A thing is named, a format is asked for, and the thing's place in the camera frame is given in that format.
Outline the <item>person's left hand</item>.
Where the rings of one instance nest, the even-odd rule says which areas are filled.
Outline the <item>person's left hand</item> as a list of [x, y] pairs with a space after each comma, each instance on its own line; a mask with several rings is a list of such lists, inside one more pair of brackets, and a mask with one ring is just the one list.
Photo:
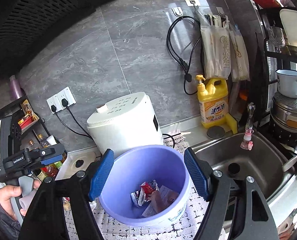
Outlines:
[[19, 197], [21, 194], [20, 186], [6, 185], [0, 188], [0, 206], [15, 221], [17, 221], [17, 217], [11, 204], [11, 198]]

